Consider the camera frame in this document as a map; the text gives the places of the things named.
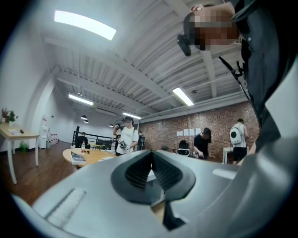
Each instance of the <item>white wall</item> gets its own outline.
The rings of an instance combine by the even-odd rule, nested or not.
[[[60,94],[57,87],[53,89],[47,101],[44,114],[49,115],[47,126],[50,127],[50,133],[57,134],[61,141],[71,143],[76,113],[66,102],[66,98]]]
[[[81,119],[82,115],[86,115],[89,121],[89,124],[84,123]],[[113,128],[109,127],[110,121],[106,118],[95,116],[89,113],[79,112],[76,122],[74,124],[73,131],[76,130],[76,127],[80,127],[80,132],[85,132],[87,134],[100,135],[106,137],[113,137]]]
[[[52,48],[48,45],[44,50],[51,70],[54,67],[54,60],[49,58]],[[31,130],[32,121],[40,120],[28,119],[28,112],[32,111],[35,92],[40,91],[39,87],[45,86],[42,81],[48,78],[48,74],[39,33],[34,21],[27,20],[11,36],[2,54],[0,66],[0,108],[7,107],[8,110],[15,111],[19,116],[16,123],[21,128]],[[16,141],[15,147],[19,147],[19,144],[20,141]],[[0,151],[4,150],[7,150],[7,145],[0,136]]]

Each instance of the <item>red brick wall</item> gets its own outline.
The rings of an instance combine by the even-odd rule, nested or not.
[[[194,136],[177,136],[177,131],[187,128],[205,127],[211,129],[212,143],[209,152],[215,154],[217,159],[223,156],[223,147],[230,146],[230,130],[237,120],[242,118],[247,128],[250,139],[247,146],[251,147],[258,136],[259,128],[255,113],[249,102],[217,108],[205,112],[194,113],[186,116],[158,120],[140,124],[139,130],[145,136],[146,149],[158,150],[162,145],[174,148],[181,140],[186,140],[193,148]]]

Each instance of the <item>black railing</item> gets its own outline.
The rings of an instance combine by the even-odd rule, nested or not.
[[[81,136],[82,132],[78,132],[78,131],[74,131],[74,134],[73,134],[73,139],[72,139],[72,145],[75,145],[75,140],[78,136]],[[100,141],[108,141],[108,140],[111,140],[111,139],[115,139],[114,137],[106,137],[106,136],[99,136],[99,135],[92,135],[92,134],[85,134],[85,137],[88,139],[88,143],[90,144],[91,143],[95,143],[95,144],[105,144],[104,142],[101,142],[101,143],[98,143],[99,140]],[[114,150],[115,149],[115,142],[113,142],[111,144],[111,149]]]

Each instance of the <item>bottle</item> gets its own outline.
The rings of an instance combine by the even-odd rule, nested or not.
[[[85,152],[85,141],[83,141],[83,144],[82,144],[81,147],[82,147],[82,150],[81,150],[81,151],[82,151],[82,152]]]

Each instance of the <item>ceiling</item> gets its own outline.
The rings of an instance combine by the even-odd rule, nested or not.
[[[222,56],[235,68],[238,60],[242,62],[240,45],[215,46],[209,52],[192,48],[192,55],[185,57],[176,43],[191,6],[222,2],[43,1],[37,11],[38,28],[44,44],[51,45],[51,56],[59,68],[56,84],[75,110],[106,117],[111,123],[123,112],[149,119],[188,110],[172,92],[178,86],[197,107],[229,95],[232,99],[240,92],[237,82],[218,60]],[[84,29],[56,23],[55,10],[95,19],[116,29],[116,34],[110,41]],[[82,93],[94,105],[68,99],[69,93]]]

